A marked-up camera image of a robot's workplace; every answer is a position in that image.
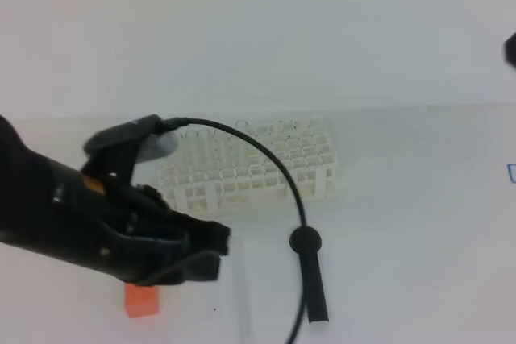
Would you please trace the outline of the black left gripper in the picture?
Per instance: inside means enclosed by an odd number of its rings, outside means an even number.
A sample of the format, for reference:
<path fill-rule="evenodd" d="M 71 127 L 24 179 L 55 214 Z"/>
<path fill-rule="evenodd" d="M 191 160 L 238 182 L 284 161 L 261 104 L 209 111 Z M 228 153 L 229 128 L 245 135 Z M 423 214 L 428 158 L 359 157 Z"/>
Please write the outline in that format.
<path fill-rule="evenodd" d="M 218 279 L 229 227 L 168 212 L 112 177 L 96 180 L 54 163 L 52 178 L 60 256 L 70 263 L 143 286 Z M 199 253 L 173 263 L 186 251 Z"/>

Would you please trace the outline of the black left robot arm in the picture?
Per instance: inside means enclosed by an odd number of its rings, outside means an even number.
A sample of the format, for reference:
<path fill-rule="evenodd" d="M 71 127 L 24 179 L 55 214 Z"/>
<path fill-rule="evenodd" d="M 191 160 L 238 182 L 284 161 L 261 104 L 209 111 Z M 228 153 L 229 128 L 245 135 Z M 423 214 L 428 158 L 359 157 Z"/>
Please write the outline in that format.
<path fill-rule="evenodd" d="M 137 286 L 218 278 L 231 232 L 172 210 L 134 167 L 167 154 L 163 121 L 150 115 L 92 136 L 80 169 L 28 148 L 1 122 L 3 243 Z"/>

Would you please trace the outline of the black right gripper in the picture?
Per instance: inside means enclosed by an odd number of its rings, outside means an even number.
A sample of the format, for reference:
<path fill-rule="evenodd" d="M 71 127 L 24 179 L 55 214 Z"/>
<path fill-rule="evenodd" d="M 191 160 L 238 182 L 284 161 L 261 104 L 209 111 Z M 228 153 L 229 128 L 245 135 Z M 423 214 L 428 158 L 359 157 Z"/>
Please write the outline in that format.
<path fill-rule="evenodd" d="M 505 62 L 509 64 L 511 67 L 516 67 L 516 34 L 513 33 L 511 37 L 509 37 L 504 42 L 504 58 Z"/>

